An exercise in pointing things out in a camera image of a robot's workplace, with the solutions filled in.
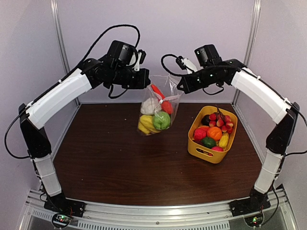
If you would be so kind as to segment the white toy cauliflower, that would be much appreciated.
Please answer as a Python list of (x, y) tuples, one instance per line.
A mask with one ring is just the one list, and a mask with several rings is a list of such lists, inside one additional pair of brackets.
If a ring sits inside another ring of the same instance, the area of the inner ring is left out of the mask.
[(141, 104), (141, 114), (143, 115), (154, 115), (161, 110), (161, 105), (156, 98), (148, 98)]

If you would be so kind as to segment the clear zip top bag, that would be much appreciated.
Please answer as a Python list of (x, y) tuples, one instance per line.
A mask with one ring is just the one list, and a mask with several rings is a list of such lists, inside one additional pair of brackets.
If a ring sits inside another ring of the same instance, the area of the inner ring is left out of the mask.
[(140, 107), (138, 132), (141, 135), (158, 134), (172, 126), (182, 95), (178, 83), (172, 75), (151, 76)]

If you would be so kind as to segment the orange toy carrot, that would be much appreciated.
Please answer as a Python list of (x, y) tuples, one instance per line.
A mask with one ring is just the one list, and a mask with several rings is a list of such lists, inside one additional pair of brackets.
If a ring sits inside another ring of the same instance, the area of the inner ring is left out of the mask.
[(169, 115), (171, 115), (173, 113), (173, 107), (172, 104), (168, 101), (165, 100), (165, 96), (163, 95), (163, 93), (158, 89), (157, 86), (151, 84), (151, 89), (153, 90), (153, 92), (155, 93), (155, 95), (158, 98), (158, 101), (161, 105), (161, 109), (168, 113)]

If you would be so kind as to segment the yellow toy bell pepper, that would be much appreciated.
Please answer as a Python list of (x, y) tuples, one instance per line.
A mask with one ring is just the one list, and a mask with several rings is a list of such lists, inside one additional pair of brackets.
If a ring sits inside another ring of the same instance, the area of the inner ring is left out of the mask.
[(160, 133), (161, 131), (156, 129), (153, 125), (152, 115), (142, 115), (139, 118), (138, 129), (146, 135), (151, 133)]

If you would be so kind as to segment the green toy apple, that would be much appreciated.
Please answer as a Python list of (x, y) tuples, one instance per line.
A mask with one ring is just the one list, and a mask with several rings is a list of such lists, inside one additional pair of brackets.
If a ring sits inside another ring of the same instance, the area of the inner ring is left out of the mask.
[(166, 130), (171, 124), (170, 115), (164, 111), (160, 111), (153, 116), (153, 126), (157, 130)]

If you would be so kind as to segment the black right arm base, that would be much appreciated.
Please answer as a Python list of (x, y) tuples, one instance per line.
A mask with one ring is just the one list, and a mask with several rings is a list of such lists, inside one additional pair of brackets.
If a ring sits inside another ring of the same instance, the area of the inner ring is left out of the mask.
[(252, 188), (249, 197), (231, 201), (229, 206), (232, 216), (236, 217), (270, 208), (271, 204), (268, 198), (268, 192), (263, 194)]

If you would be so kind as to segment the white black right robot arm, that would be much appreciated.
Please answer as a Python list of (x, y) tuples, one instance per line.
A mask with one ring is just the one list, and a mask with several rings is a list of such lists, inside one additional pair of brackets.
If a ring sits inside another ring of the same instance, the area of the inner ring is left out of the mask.
[(179, 57), (178, 65), (187, 71), (177, 88), (185, 94), (204, 89), (212, 84), (228, 84), (241, 91), (259, 105), (276, 124), (266, 139), (266, 156), (260, 174), (246, 200), (249, 211), (257, 211), (277, 176), (290, 144), (299, 113), (299, 106), (283, 98), (272, 87), (237, 59), (217, 63), (206, 62), (198, 70), (188, 59)]

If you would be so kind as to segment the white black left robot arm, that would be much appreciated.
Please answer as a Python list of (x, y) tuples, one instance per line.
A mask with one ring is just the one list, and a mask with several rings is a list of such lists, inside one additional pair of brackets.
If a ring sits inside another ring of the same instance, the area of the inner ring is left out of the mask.
[(85, 57), (47, 93), (20, 107), (20, 127), (29, 155), (46, 193), (51, 197), (51, 206), (59, 213), (69, 209), (69, 202), (62, 197), (45, 124), (71, 101), (99, 85), (110, 91), (114, 85), (121, 86), (125, 91), (145, 89), (151, 82), (149, 70), (140, 67), (145, 57), (145, 51), (114, 40), (106, 55), (100, 59)]

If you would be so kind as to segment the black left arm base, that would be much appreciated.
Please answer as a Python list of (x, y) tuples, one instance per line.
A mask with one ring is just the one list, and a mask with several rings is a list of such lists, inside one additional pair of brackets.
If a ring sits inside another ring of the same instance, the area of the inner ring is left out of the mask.
[(57, 213), (66, 214), (73, 217), (83, 217), (85, 203), (71, 199), (49, 197), (44, 203), (44, 209)]

